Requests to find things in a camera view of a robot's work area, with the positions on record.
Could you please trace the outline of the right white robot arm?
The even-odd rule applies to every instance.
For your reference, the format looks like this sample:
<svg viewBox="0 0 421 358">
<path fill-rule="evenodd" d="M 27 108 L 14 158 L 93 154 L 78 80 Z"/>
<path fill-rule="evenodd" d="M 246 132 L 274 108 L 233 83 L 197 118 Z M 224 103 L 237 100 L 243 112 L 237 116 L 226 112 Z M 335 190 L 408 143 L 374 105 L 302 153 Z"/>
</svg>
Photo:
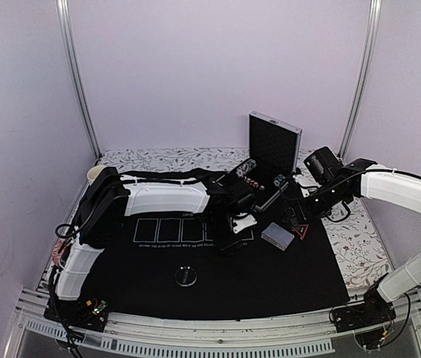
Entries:
<svg viewBox="0 0 421 358">
<path fill-rule="evenodd" d="M 361 323 L 373 325 L 396 299 L 421 288 L 421 175 L 364 158 L 344 164 L 327 147 L 310 154 L 305 166 L 317 187 L 308 195 L 283 196 L 293 222 L 321 219 L 335 205 L 359 198 L 386 249 L 393 257 L 407 254 L 406 261 L 368 288 L 358 307 Z"/>
</svg>

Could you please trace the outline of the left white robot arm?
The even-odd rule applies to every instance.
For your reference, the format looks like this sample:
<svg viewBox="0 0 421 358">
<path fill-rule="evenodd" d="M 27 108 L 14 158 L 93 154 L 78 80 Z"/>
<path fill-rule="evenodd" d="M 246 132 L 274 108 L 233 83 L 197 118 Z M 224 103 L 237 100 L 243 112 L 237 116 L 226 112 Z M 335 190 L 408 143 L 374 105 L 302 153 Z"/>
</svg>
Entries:
<svg viewBox="0 0 421 358">
<path fill-rule="evenodd" d="M 202 216 L 213 243 L 226 252 L 240 246 L 242 231 L 257 225 L 254 205 L 252 188 L 232 172 L 120 173 L 105 166 L 88 186 L 71 221 L 54 229 L 61 240 L 60 259 L 54 265 L 57 273 L 50 283 L 57 297 L 54 312 L 67 324 L 82 318 L 82 307 L 75 301 L 94 262 L 117 238 L 125 218 L 149 213 Z"/>
</svg>

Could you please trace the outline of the blue playing card deck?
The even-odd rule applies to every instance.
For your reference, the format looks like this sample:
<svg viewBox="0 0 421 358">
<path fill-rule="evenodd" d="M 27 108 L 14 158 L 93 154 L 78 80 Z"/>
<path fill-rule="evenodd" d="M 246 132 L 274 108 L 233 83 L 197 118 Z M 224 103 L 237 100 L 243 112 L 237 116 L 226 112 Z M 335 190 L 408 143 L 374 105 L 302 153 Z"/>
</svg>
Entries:
<svg viewBox="0 0 421 358">
<path fill-rule="evenodd" d="M 295 235 L 277 225 L 275 222 L 272 222 L 262 231 L 261 238 L 281 251 L 285 251 L 294 240 Z"/>
</svg>

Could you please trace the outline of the clear dealer button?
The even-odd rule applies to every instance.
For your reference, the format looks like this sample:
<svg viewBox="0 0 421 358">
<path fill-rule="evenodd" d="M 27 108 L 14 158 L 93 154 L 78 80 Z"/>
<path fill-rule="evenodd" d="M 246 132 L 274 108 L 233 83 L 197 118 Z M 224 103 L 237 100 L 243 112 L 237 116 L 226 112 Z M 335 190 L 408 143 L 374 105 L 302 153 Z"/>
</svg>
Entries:
<svg viewBox="0 0 421 358">
<path fill-rule="evenodd" d="M 175 282 L 180 287 L 190 287 L 197 281 L 197 273 L 191 266 L 181 266 L 175 272 Z"/>
</svg>

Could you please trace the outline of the aluminium poker chip case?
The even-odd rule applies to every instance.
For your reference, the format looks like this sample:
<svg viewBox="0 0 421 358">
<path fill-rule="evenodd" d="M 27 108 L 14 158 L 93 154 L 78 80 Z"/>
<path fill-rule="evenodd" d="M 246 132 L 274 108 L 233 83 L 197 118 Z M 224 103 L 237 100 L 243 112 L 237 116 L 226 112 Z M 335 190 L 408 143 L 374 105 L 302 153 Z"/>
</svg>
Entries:
<svg viewBox="0 0 421 358">
<path fill-rule="evenodd" d="M 257 111 L 249 114 L 249 155 L 242 162 L 253 159 L 257 166 L 241 180 L 246 182 L 246 178 L 251 178 L 265 186 L 265 190 L 252 187 L 255 212 L 263 212 L 287 188 L 296 170 L 301 138 L 301 128 Z M 219 180 L 237 179 L 234 169 L 241 163 Z M 277 188 L 272 181 L 279 174 L 285 175 L 287 182 Z"/>
</svg>

